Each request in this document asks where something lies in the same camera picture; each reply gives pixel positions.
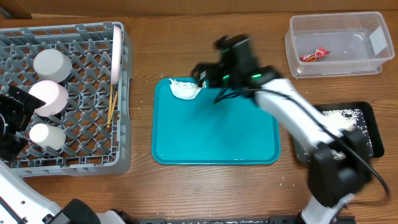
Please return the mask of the pink bowl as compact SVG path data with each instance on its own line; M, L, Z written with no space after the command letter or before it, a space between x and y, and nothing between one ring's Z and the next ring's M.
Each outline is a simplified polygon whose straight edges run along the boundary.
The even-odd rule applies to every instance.
M67 89L51 80L37 82L30 88L29 94L45 102L34 111L39 116L55 115L61 112L68 101Z

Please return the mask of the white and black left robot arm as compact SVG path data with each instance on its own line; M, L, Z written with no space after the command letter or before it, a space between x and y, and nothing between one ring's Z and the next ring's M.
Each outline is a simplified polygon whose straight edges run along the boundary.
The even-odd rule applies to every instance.
M105 224L138 221L122 210L95 213L86 203L72 199L64 208L45 198L11 172L12 162L28 144L16 136L24 131L35 109L44 102L16 86L1 95L1 223Z

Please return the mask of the red snack wrapper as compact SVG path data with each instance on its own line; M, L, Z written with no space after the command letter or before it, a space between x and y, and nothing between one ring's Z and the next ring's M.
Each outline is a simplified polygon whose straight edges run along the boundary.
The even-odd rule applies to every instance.
M301 62L314 62L320 58L323 58L331 54L331 51L324 49L323 47L317 47L312 54L303 55L299 57Z

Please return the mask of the large white plate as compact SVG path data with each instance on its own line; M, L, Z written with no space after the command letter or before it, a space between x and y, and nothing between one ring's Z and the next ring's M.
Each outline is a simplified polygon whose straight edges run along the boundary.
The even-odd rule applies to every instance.
M111 57L111 84L116 85L119 81L121 70L121 54L122 54L122 32L118 26L113 29L113 44Z

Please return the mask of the wooden chopstick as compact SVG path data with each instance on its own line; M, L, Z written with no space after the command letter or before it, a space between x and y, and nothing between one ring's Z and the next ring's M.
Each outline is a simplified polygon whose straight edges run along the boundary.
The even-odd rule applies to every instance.
M116 91L116 94L115 94L115 96L114 96L114 100L113 100L112 107L111 107L111 109L109 110L108 127L110 127L110 126L111 126L111 123L112 123L114 110L115 110L115 107L116 107L116 103L118 102L118 93L119 93L119 92L118 92L118 90L117 90L117 91Z
M109 91L109 107L108 107L108 119L106 123L106 127L109 128L111 124L111 110L112 110L112 104L113 104L113 85L110 85L110 91Z

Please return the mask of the cream white cup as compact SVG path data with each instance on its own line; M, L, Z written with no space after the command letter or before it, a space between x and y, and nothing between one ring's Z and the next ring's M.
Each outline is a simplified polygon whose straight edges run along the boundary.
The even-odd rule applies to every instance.
M66 141L62 129L49 124L36 124L29 131L30 140L42 148L51 147L59 150Z

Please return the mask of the grey bowl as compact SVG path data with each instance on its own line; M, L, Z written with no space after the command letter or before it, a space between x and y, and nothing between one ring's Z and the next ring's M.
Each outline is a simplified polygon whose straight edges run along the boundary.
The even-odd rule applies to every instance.
M72 61L58 50L46 49L35 56L33 67L40 80L60 83L69 76Z

